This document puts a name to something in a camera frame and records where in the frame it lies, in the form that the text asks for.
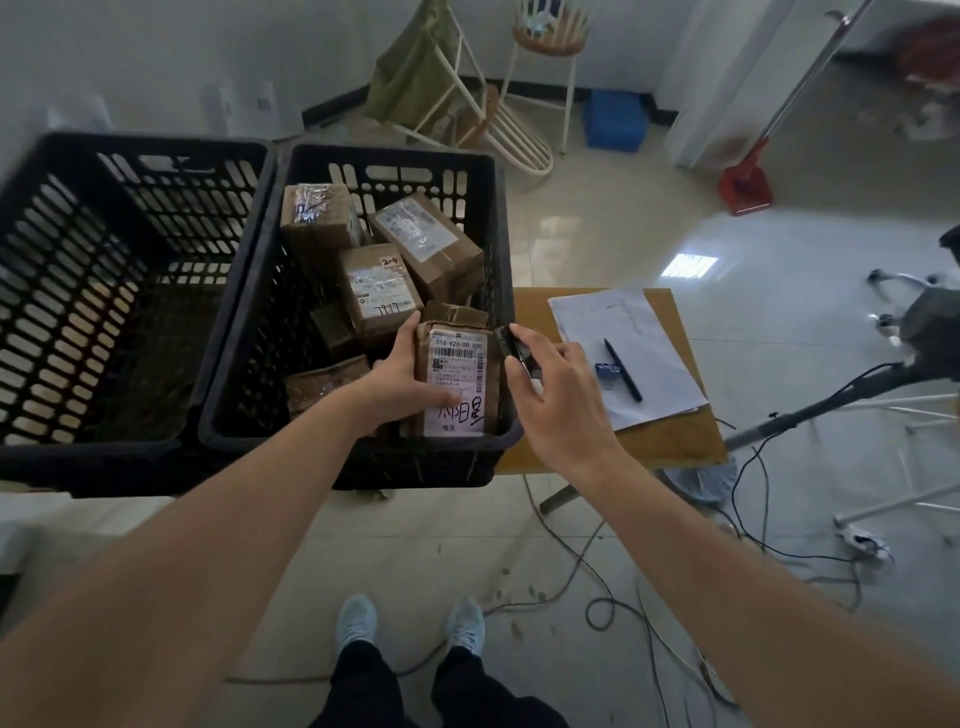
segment paper sheet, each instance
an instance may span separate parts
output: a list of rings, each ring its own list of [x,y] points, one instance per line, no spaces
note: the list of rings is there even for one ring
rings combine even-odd
[[[603,341],[608,339],[643,396],[642,402],[634,401],[623,379],[604,390],[613,429],[708,403],[642,294],[614,289],[548,302],[561,337],[580,344],[591,366],[613,362]]]

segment blue plastic box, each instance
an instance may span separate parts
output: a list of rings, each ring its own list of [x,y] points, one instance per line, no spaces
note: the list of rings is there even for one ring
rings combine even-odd
[[[635,152],[647,135],[647,125],[647,115],[635,93],[594,90],[584,104],[589,147]]]

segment human arm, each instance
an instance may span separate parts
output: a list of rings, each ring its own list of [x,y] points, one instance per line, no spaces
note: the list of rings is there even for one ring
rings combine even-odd
[[[631,458],[579,346],[514,332],[543,370],[540,396],[506,362],[534,451],[607,520],[755,725],[960,724],[960,690],[944,674],[863,632]]]
[[[357,438],[458,398],[373,372],[164,508],[0,643],[0,724],[179,725],[232,668]]]

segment broom handle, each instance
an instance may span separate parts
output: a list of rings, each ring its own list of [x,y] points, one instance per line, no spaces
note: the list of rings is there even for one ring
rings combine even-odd
[[[851,28],[856,24],[856,21],[860,19],[867,8],[873,4],[873,2],[874,0],[863,0],[863,3],[853,15],[846,15],[842,11],[827,11],[824,13],[826,17],[833,18],[839,22],[840,25],[837,27],[833,35],[830,36],[830,40],[827,41],[827,45],[824,46],[824,49],[817,55],[817,58],[814,59],[813,64],[809,67],[809,69],[807,69],[806,73],[804,73],[804,77],[800,79],[800,82],[790,92],[790,95],[786,97],[786,101],[783,102],[783,106],[777,109],[777,113],[774,114],[773,119],[771,119],[770,123],[767,124],[767,127],[763,130],[760,138],[770,136],[776,130],[776,128],[780,125],[780,122],[782,122],[786,116],[786,113],[790,111],[790,108],[794,105],[794,103],[796,103],[797,99],[800,98],[800,95],[805,91],[810,83],[820,75],[820,72],[827,67],[830,59],[833,58],[833,54],[836,53],[837,49],[847,37],[847,34],[850,32]]]

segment human hand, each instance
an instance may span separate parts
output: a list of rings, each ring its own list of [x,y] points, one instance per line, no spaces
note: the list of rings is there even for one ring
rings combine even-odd
[[[373,432],[380,425],[402,420],[429,407],[452,407],[460,395],[414,379],[414,332],[420,312],[407,319],[396,333],[390,356],[373,364],[373,370],[345,390],[357,398],[360,431]]]
[[[553,344],[519,324],[510,324],[510,331],[530,348],[543,371],[539,395],[515,357],[508,356],[504,365],[527,439],[544,465],[574,486],[586,487],[627,454],[613,434],[584,349]]]

